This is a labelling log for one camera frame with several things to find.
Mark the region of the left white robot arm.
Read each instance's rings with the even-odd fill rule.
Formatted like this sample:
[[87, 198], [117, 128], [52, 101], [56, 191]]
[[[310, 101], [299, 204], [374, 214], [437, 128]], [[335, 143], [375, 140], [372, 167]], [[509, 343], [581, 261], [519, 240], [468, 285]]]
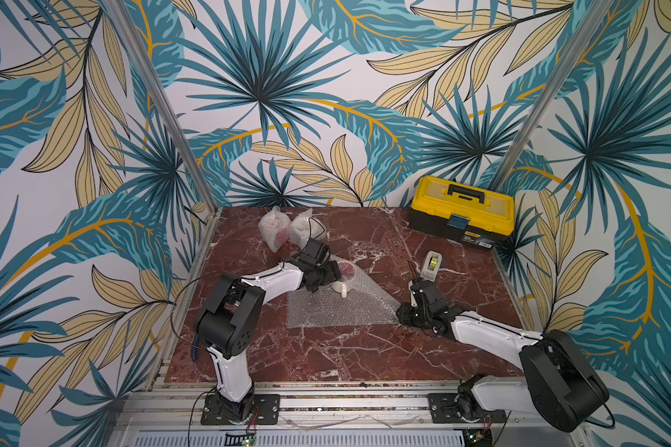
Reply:
[[222, 400], [244, 404], [253, 395], [246, 350], [263, 305], [289, 292], [317, 292], [342, 279], [330, 247], [311, 238], [294, 256], [265, 271], [219, 276], [195, 318], [194, 331], [206, 346]]

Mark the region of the clear bubble wrap sheet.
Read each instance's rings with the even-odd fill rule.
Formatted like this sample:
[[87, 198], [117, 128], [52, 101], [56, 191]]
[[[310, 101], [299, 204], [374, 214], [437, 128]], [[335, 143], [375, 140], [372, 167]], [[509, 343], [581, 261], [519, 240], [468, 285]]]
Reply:
[[270, 251], [277, 253], [290, 240], [291, 225], [290, 217], [278, 206], [261, 218], [258, 224], [259, 232]]
[[321, 240], [325, 233], [325, 226], [313, 216], [313, 209], [298, 214], [289, 227], [290, 242], [299, 249], [303, 249], [312, 238]]
[[289, 292], [286, 327], [397, 325], [398, 307], [400, 302], [396, 298], [380, 287], [365, 270], [356, 266], [356, 278], [347, 298], [342, 298], [331, 285], [317, 292], [304, 289]]

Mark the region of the front aluminium rail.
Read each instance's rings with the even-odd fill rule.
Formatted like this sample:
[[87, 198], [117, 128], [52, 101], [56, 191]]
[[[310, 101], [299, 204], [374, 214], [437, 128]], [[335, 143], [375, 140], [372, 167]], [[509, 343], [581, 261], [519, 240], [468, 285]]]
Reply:
[[253, 424], [219, 419], [201, 424], [206, 387], [156, 387], [128, 400], [110, 446], [589, 446], [588, 432], [568, 434], [538, 415], [507, 412], [483, 422], [434, 422], [432, 395], [454, 392], [454, 382], [263, 383]]

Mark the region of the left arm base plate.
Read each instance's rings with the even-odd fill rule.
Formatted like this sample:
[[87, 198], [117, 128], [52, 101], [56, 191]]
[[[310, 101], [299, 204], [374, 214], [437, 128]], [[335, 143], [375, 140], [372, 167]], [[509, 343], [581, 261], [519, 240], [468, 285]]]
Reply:
[[201, 414], [203, 426], [246, 425], [260, 426], [278, 424], [281, 410], [281, 396], [277, 394], [246, 395], [241, 402], [232, 402], [219, 393], [205, 398]]

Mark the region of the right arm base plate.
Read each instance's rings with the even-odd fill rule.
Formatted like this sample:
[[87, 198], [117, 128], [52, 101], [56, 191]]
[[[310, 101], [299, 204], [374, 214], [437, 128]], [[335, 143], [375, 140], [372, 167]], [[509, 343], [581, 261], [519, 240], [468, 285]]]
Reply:
[[474, 397], [460, 393], [431, 393], [428, 408], [434, 424], [504, 423], [505, 411], [487, 411]]

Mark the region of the yellow black toolbox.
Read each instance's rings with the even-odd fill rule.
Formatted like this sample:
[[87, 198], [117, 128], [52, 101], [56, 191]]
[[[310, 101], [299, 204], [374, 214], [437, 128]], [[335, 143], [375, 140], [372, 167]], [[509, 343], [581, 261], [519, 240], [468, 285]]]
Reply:
[[412, 200], [409, 227], [490, 250], [514, 232], [514, 199], [486, 189], [426, 176]]

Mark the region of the left aluminium frame post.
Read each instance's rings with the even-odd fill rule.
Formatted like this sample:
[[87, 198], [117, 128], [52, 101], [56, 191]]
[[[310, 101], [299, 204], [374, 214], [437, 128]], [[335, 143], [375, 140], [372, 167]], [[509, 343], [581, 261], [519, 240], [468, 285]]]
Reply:
[[106, 0], [103, 2], [106, 12], [110, 15], [117, 35], [122, 39], [128, 54], [132, 57], [132, 63], [139, 76], [141, 76], [147, 93], [151, 95], [155, 108], [162, 118], [174, 141], [178, 154], [181, 156], [186, 170], [191, 175], [196, 189], [205, 203], [209, 214], [216, 216], [221, 209], [216, 205], [212, 197], [210, 187], [205, 182], [197, 160], [191, 150], [186, 134], [184, 134], [178, 119], [169, 103], [168, 96], [162, 83], [158, 79], [154, 64], [147, 54], [147, 48], [143, 46], [141, 37], [137, 32], [136, 25], [130, 17], [123, 1]]

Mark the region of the aluminium frame post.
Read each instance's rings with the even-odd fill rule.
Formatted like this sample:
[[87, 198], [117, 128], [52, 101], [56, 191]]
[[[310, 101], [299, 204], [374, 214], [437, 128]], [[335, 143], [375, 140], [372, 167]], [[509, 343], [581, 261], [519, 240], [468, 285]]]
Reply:
[[526, 143], [531, 138], [531, 134], [536, 130], [551, 102], [555, 100], [555, 96], [563, 87], [568, 75], [577, 65], [579, 57], [585, 52], [588, 42], [596, 33], [596, 29], [598, 29], [600, 22], [604, 20], [612, 4], [611, 0], [595, 1], [586, 11], [581, 26], [573, 33], [571, 43], [563, 52], [561, 62], [554, 67], [548, 82], [544, 85], [544, 91], [533, 104], [507, 154], [501, 159], [501, 165], [489, 184], [490, 188], [499, 190], [503, 186], [508, 174], [514, 169], [514, 164], [522, 154]]
[[139, 76], [141, 76], [147, 93], [151, 95], [155, 108], [162, 118], [174, 141], [178, 154], [181, 156], [186, 170], [191, 175], [196, 189], [205, 203], [209, 214], [216, 216], [221, 209], [216, 205], [212, 197], [210, 187], [205, 182], [197, 160], [191, 150], [186, 134], [184, 134], [178, 119], [169, 103], [168, 96], [162, 83], [158, 79], [154, 64], [147, 54], [147, 48], [143, 46], [141, 37], [137, 32], [136, 25], [130, 17], [123, 1], [106, 0], [103, 2], [106, 12], [110, 15], [117, 35], [122, 39], [128, 54], [132, 57], [132, 63]]

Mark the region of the small green white box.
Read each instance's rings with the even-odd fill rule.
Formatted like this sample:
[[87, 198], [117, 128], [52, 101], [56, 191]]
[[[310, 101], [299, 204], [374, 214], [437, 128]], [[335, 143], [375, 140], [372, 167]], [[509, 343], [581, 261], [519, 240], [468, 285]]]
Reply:
[[429, 251], [421, 266], [420, 276], [430, 282], [436, 281], [442, 261], [443, 255], [441, 253]]

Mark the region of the right aluminium frame post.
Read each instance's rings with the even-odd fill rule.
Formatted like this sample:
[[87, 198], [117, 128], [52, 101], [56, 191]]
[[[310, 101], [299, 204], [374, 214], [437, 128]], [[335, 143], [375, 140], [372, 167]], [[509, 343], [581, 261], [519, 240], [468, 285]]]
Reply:
[[555, 96], [563, 87], [568, 75], [577, 65], [579, 57], [585, 52], [588, 42], [596, 33], [596, 29], [598, 29], [600, 22], [604, 20], [612, 4], [611, 0], [595, 1], [586, 11], [581, 26], [573, 33], [571, 43], [563, 52], [561, 62], [554, 67], [548, 82], [544, 85], [544, 91], [533, 104], [507, 154], [501, 159], [501, 165], [489, 184], [490, 188], [499, 190], [503, 186], [508, 174], [514, 169], [514, 164], [522, 154], [526, 143], [531, 138], [531, 134], [536, 130], [551, 102], [555, 100]]

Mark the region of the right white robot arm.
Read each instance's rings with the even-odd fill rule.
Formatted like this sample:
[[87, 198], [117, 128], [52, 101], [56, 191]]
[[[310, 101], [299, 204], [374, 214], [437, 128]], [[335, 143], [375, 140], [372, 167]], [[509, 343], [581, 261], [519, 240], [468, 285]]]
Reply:
[[570, 433], [609, 400], [609, 389], [572, 338], [564, 332], [525, 331], [449, 307], [432, 281], [417, 278], [411, 301], [396, 311], [400, 324], [480, 348], [518, 368], [518, 377], [477, 374], [461, 383], [450, 409], [480, 422], [498, 411], [540, 415]]

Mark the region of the white mug red inside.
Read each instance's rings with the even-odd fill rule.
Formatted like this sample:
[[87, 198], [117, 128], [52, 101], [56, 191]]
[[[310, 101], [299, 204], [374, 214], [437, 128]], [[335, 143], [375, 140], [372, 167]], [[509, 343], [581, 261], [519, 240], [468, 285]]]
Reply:
[[342, 298], [347, 298], [356, 278], [356, 266], [348, 261], [338, 261], [340, 279], [331, 284], [332, 289]]

